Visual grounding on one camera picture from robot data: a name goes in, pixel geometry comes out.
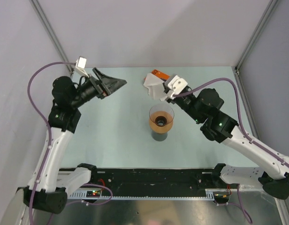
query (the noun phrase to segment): clear glass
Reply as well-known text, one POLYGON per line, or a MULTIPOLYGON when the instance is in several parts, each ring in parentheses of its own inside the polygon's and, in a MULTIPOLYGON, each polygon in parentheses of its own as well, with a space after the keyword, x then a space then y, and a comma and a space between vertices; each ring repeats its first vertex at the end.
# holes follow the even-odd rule
POLYGON ((154 105, 149 114, 150 120, 160 127, 171 123, 175 116, 173 109, 166 103, 154 105))

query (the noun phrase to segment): orange object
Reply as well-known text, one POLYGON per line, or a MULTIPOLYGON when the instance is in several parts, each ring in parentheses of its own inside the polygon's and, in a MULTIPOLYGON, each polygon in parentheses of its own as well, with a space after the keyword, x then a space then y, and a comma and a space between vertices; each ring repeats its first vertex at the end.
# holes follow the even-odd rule
POLYGON ((167 80, 169 78, 169 75, 165 74, 165 73, 162 73, 161 71, 157 70, 157 69, 154 69, 151 74, 154 74, 155 76, 157 76, 158 78, 160 79, 163 79, 163 80, 167 80))

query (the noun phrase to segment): gray wall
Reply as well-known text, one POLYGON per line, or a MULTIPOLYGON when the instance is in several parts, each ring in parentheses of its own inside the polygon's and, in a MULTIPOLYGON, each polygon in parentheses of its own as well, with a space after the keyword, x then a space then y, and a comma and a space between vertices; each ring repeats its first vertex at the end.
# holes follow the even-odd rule
POLYGON ((240 69, 260 139, 289 155, 289 0, 282 0, 240 69))
POLYGON ((69 60, 181 67, 235 65, 270 0, 39 2, 69 60))
MULTIPOLYGON (((27 184, 44 144, 46 127, 27 97, 29 78, 54 61, 60 58, 29 1, 0 1, 0 219, 17 187, 27 184)), ((52 82, 65 74, 64 66, 48 68, 32 84, 46 115, 52 82)))

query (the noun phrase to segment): glass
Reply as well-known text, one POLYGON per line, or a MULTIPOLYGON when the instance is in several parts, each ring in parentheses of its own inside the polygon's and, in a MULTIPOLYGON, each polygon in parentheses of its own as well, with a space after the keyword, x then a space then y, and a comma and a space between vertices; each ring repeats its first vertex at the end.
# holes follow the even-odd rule
POLYGON ((149 124, 152 129, 152 137, 156 141, 164 141, 167 132, 173 127, 175 113, 169 104, 160 103, 150 109, 149 124))

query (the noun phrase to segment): light blue table surface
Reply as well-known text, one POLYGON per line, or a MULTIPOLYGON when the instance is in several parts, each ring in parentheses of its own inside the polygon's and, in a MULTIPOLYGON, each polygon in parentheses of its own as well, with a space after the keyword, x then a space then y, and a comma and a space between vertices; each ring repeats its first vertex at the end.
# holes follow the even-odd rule
MULTIPOLYGON (((80 107, 82 114, 70 141, 62 167, 76 167, 89 163, 97 167, 121 168, 198 168, 214 167, 217 163, 233 166, 255 166, 237 151, 207 140, 200 126, 177 105, 174 125, 163 142, 151 137, 149 110, 160 103, 148 96, 143 79, 152 67, 99 68, 109 76, 125 79, 128 83, 111 96, 94 98, 80 107)), ((168 75, 178 74, 195 88, 209 80, 226 77, 234 79, 231 67, 158 67, 168 75)), ((221 110, 237 119, 236 100, 231 84, 217 82, 215 88, 225 101, 221 110)), ((251 131, 241 105, 242 119, 251 131)))

